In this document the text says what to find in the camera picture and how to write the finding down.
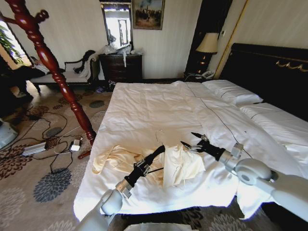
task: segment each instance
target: framed painting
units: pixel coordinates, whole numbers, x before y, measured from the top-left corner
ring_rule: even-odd
[[[133,0],[134,29],[162,30],[165,0]]]

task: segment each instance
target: table lamp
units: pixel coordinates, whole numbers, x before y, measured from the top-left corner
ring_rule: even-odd
[[[217,53],[217,44],[218,44],[218,33],[206,33],[201,44],[196,49],[196,51],[205,53],[202,54],[201,61],[199,63],[199,69],[197,70],[198,74],[202,74],[206,71],[208,64],[211,60],[213,54]]]

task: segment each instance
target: patterned carpet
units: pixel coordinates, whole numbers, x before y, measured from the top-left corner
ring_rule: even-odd
[[[3,118],[16,126],[19,136],[12,146],[0,151],[0,231],[72,231],[78,224],[73,202],[89,157],[78,160],[77,156],[90,150],[90,144],[81,128],[61,138],[78,123],[56,87],[41,89],[38,95],[29,85],[32,102]],[[97,131],[112,94],[84,87],[74,88],[74,92]],[[80,136],[84,138],[80,151],[55,155],[57,143],[56,151],[61,152]],[[47,143],[46,151],[20,156],[25,147],[42,141]],[[262,209],[250,220],[240,220],[241,217],[234,200],[228,208],[193,207],[160,214],[116,215],[109,230],[122,231],[141,222],[189,224],[201,231],[280,230]]]

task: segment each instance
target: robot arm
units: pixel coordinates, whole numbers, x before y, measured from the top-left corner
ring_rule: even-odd
[[[308,180],[294,175],[285,175],[268,167],[263,162],[248,158],[240,160],[243,145],[235,144],[231,152],[210,144],[205,135],[192,133],[201,138],[196,146],[184,144],[195,152],[206,152],[224,164],[227,171],[236,175],[247,185],[254,185],[270,194],[275,201],[290,212],[308,221]]]
[[[115,189],[107,190],[98,204],[83,218],[76,231],[106,231],[115,214],[121,210],[123,196],[129,199],[130,190],[135,186],[139,177],[145,177],[154,158],[165,151],[162,145],[152,154],[134,164],[134,170],[119,182]]]

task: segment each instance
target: white bedsheet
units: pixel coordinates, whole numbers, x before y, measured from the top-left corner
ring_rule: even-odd
[[[74,201],[76,217],[83,219],[103,193],[114,188],[126,175],[113,170],[108,162],[100,175],[94,175],[91,167],[96,155],[118,144],[154,150],[161,145],[155,137],[158,130],[162,130],[157,133],[158,139],[170,146],[179,141],[196,144],[199,139],[190,133],[193,131],[206,134],[213,145],[230,151],[235,139],[224,124],[253,158],[286,174],[303,176],[299,164],[264,130],[202,84],[118,83]],[[146,214],[191,206],[228,206],[237,194],[239,206],[248,218],[262,202],[272,200],[260,190],[239,183],[210,155],[203,154],[203,160],[206,171],[179,187],[162,189],[151,185],[147,178],[140,178],[131,190],[130,199],[123,199],[119,213]]]

